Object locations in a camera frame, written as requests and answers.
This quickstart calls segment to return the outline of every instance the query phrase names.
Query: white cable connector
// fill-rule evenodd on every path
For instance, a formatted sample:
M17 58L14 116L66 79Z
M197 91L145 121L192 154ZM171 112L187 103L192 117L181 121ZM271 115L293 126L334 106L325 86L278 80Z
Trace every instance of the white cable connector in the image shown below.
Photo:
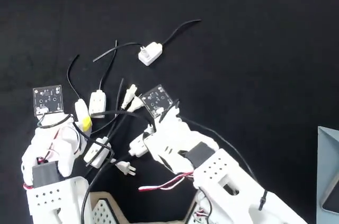
M154 133L154 130L153 130L152 126L148 126L147 129L144 131L144 133L148 133L148 134ZM145 153L148 152L148 149L145 146L144 140L143 140L144 133L142 133L139 136L137 136L129 144L130 150L128 151L128 153L131 156L136 156L137 158L139 158L139 157L141 157L142 155L144 155Z
M160 43L152 42L146 47L141 47L139 52L139 60L149 66L163 53L163 45Z
M139 109L143 106L144 106L144 103L142 102L142 100L139 97L135 96L132 100L131 105L127 109L127 111L132 113L135 110L137 110L137 109Z
M92 118L105 118L104 114L93 115L106 111L106 94L102 90L91 93L90 107L88 109Z
M121 109L125 109L127 105L133 100L133 98L136 96L137 91L136 85L131 85L130 88L127 89L125 97L123 98L123 102L121 104Z
M118 162L116 163L116 167L123 172L124 175L136 175L135 173L135 170L136 168L135 167L132 167L131 164L129 162Z
M97 138L96 141L99 143L106 143L108 140L107 137L103 137L103 138ZM93 143L91 145L91 147L89 148L89 150L87 151L86 155L84 156L84 161L86 163L90 162L90 160L95 156L95 154L100 151L102 147L99 146L96 143ZM108 153L110 151L106 148L104 148L101 153L93 160L93 162L91 163L91 166L95 167L95 168L100 168L102 163L104 162L104 160L106 159Z
M74 103L74 109L79 123L82 125L84 132L89 131L92 128L92 120L88 112L88 107L85 101L80 98Z

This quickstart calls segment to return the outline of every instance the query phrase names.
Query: white bracket with holes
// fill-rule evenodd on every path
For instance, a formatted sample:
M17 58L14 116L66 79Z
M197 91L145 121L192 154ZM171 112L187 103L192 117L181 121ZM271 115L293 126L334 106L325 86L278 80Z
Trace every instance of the white bracket with holes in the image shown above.
M74 177L59 183L27 190L27 200L34 224L80 223L81 206L88 182ZM93 224L90 197L85 208L85 224Z
M92 211L94 224L118 224L105 199L100 199Z
M194 187L202 190L212 203L209 223L222 224L306 224L275 194L268 192L259 211L262 188L239 167L231 155L219 149L194 173ZM200 192L197 204L210 212L209 202Z

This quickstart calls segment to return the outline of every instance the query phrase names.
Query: black wire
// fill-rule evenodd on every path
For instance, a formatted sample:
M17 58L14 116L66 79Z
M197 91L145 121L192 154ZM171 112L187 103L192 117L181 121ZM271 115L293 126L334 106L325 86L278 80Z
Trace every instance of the black wire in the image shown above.
M42 122L42 120L43 120L43 118L44 118L45 115L46 115L46 113L43 114L43 116L40 118L40 120L38 121L38 124L37 124L37 127L41 128L41 129L49 129L49 128L53 128L53 127L55 127L55 126L58 126L58 125L60 125L60 124L62 124L62 123L64 123L64 122L66 122L66 121L68 120L68 118L71 117L71 115L68 114L68 115L66 115L65 118L63 118L63 119L62 119L61 121L59 121L59 122L56 122L56 123L53 123L53 124L50 124L50 125L41 125L41 122Z
M105 171L106 167L109 166L109 164L110 164L112 158L113 158L113 155L111 155L111 157L110 157L110 158L104 163L104 165L99 169L99 171L96 173L96 175L94 176L92 182L90 183L90 185L89 185L88 188L87 188L87 191L86 191L85 196L84 196L84 201L83 201L83 204L82 204L82 207L81 207L81 224L85 224L85 219L84 219L85 207L86 207L86 201L87 201L87 198L88 198L88 196L89 196L89 194L90 194L90 191L91 191L91 189L93 188L95 182L99 179L100 175ZM121 162L121 161L123 161L123 160L125 160L125 159L126 159L126 156L124 156L124 157L122 157L122 158L120 158L120 159L117 159L116 161L114 161L114 162L112 163L112 165L115 165L116 163Z
M162 122L162 120L165 118L165 116L167 115L167 113L172 107L174 106L178 107L178 105L179 105L179 99L176 99L175 101L173 101L173 103L169 105L169 107L164 112L161 113L161 116L159 118L159 123Z
M72 90L75 92L75 94L78 96L78 98L80 98L79 93L75 90L75 88L74 88L74 86L73 86L73 84L72 84L72 82L70 81L70 78L69 78L70 70L72 69L74 62L75 62L76 59L78 59L78 57L79 57L79 54L77 54L73 58L72 62L68 66L68 69L67 69L67 80L68 80L68 83L69 83L70 87L72 88Z
M240 157L240 159L242 159L242 161L243 161L244 164L246 165L246 167L247 167L247 169L248 169L248 171L249 171L251 177L252 177L257 183L259 183L258 180L257 180L257 178L256 178L256 176L254 175L254 172L252 171L251 167L249 166L249 164L247 163L247 161L245 160L245 158L241 155L241 153L237 150L237 148L235 148L230 142L228 142L225 138L223 138L223 137L222 137L219 133L217 133L215 130L212 130L212 129L210 129L210 128L204 126L204 125L201 125L201 124L199 124L199 123L197 123L197 122L194 122L194 121L192 121L192 120L190 120L190 119L187 119L187 118L185 118L185 117L182 117L182 116L179 116L179 117L180 117L182 120L184 120L184 121L186 121L186 122L188 122L188 123L194 124L194 125L196 125L196 126L202 128L202 129L204 129L204 130L208 130L208 131L214 133L216 136L218 136L223 142L225 142L230 148L232 148L232 149L236 152L236 154Z
M136 118L139 118L139 119L147 121L148 124L153 126L154 132L156 132L156 127L155 127L154 120L152 120L152 119L150 119L148 117L145 117L143 115L135 114L135 113L128 112L128 111L125 111L125 110L108 110L108 111L104 111L104 112L100 112L100 113L94 113L93 115L102 115L102 114L125 114L125 115L129 115L131 117L136 117Z
M166 45L167 43L169 43L171 41L171 39L175 36L175 34L184 26L188 25L188 24L193 24L193 23L198 23L200 22L201 19L195 19L195 20L190 20L190 21L186 21L184 23L182 23L181 25L179 25L179 27L177 29L174 30L174 32L172 32L172 34L163 42L163 46Z
M118 109L118 107L119 107L119 100L120 100L120 96L121 96L121 92L122 92L123 82L124 82L124 78L121 79L120 86L119 86L119 90L118 90L118 94L117 94L117 100L115 101L115 108L116 108L116 109ZM98 130L92 132L91 135L93 135L93 134L95 134L95 133L101 131L102 129L104 129L104 128L106 128L108 125L110 125L112 122L114 122L114 124L112 125L112 127L111 127L109 133L107 134L108 139L107 139L107 141L105 142L105 145L107 145L107 144L111 141L111 139L112 139L112 137L110 137L110 133L111 133L112 130L114 130L114 128L116 128L116 127L115 127L115 125L116 125L116 122L115 122L115 121L116 121L116 119L118 118L118 116L119 116L119 115L115 115L115 117L114 117L111 121L109 121L108 123L106 123L103 127L99 128ZM97 156L99 156L99 154L102 152L102 150L103 150L103 148L100 148L100 150L93 156L93 158L92 158L88 163L86 163L86 167L88 167L88 166L89 166L89 165L97 158Z
M115 47L117 47L117 46L118 46L118 40L115 40ZM118 51L118 50L115 49L115 51L114 51L114 53L113 53L113 56L112 56L112 58L111 58L111 61L110 61L110 63L108 64L106 71L105 71L104 74L102 75L102 78L100 79L99 90L102 90L102 85L103 85L103 83L105 82L105 80L106 80L106 78L107 78L107 75L108 75L110 69L112 68L113 62L114 62L115 57L116 57L116 55L117 55L117 51Z
M107 134L107 137L108 137L108 140L107 141L110 141L114 136L115 134L117 134L118 130L120 129L121 125L123 124L124 120L126 119L127 116L123 116L123 118L119 121L118 125L116 127L113 127L110 129L110 131L108 132Z
M93 167L93 166L90 167L90 168L87 170L87 172L85 173L85 175L84 175L84 178L85 178L85 179L88 180L88 176L90 175L90 173L92 172L92 170L94 170L94 167Z
M120 82L120 86L119 86L119 90L118 90L118 94L117 94L117 100L115 101L115 109L118 110L119 108L119 100L121 97L121 92L122 92L122 86L123 86L123 82L124 82L124 78L121 79ZM105 129L106 127L108 127L112 122L114 122L116 119L118 118L118 115L116 115L111 121L109 121L108 123L106 123L104 126L102 126L101 128L92 131L91 135L96 134L98 132L100 132L101 130Z
M207 201L210 205L210 212L208 213L207 218L206 218L207 224L210 224L210 216L211 216L212 211L213 211L212 203L211 203L210 199L207 197L206 193L201 188L199 188L199 190L202 192L202 194L204 194L205 198L207 199Z
M94 140L94 139L92 139L92 138L90 138L89 136L87 136L76 124L75 124L75 122L73 122L73 126L74 126L74 128L81 134L81 135L83 135L84 136L84 138L86 138L87 139L87 141L90 141L90 142L92 142L92 143L94 143L94 144L97 144L97 145L99 145L99 146L101 146L101 147L104 147L104 148L106 148L108 151L110 151L110 153L111 153L111 155L112 156L114 156L114 152L113 152L113 150L112 150L112 148L111 147L108 147L108 146L106 146L106 145L104 145L104 144L102 144L102 143L99 143L99 142L97 142L96 140Z
M142 44L139 44L139 43L136 43L136 42L127 42L125 44L121 44L117 47L114 47L110 50L107 50L105 53L103 53L102 55L99 55L98 57L96 57L95 59L93 59L93 62L96 62L98 61L99 59L103 58L105 55L109 54L110 52L113 52L115 50L118 50L119 48L123 48L123 47L127 47L127 46L140 46L140 47L143 47L144 45Z

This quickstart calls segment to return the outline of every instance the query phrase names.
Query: wire bundle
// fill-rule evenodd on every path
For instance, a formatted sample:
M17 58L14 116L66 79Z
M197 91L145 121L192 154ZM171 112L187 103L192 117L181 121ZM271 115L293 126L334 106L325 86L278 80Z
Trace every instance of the wire bundle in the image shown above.
M156 185L156 186L141 186L139 187L139 191L143 192L143 191L153 191L153 190L164 190L164 191L168 191L171 190L173 188L175 188L176 186L178 186L184 179L185 177L192 177L193 172L188 172L188 173L183 173L180 175L177 175L176 177L174 177L173 179L169 180L168 182L162 184L162 185Z

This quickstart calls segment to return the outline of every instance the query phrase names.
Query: black fabric backdrop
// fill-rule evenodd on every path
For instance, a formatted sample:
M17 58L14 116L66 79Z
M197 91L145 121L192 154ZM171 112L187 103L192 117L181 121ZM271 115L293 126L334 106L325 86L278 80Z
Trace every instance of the black fabric backdrop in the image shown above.
M308 223L315 223L317 126L339 126L338 0L0 0L1 223L29 223L21 156L36 127L32 88L62 84L66 112L76 88L88 101L114 45L163 41L182 22L202 22L145 67L136 47L119 51L104 87L110 107L121 77L145 92L163 84L181 113L217 130L250 163L260 183ZM116 138L122 156L145 124L130 119ZM237 160L234 152L225 147ZM194 195L186 181L172 191L139 193L172 177L148 155L136 177L115 168L95 190L110 192L131 222L182 219ZM78 160L76 174L85 168Z

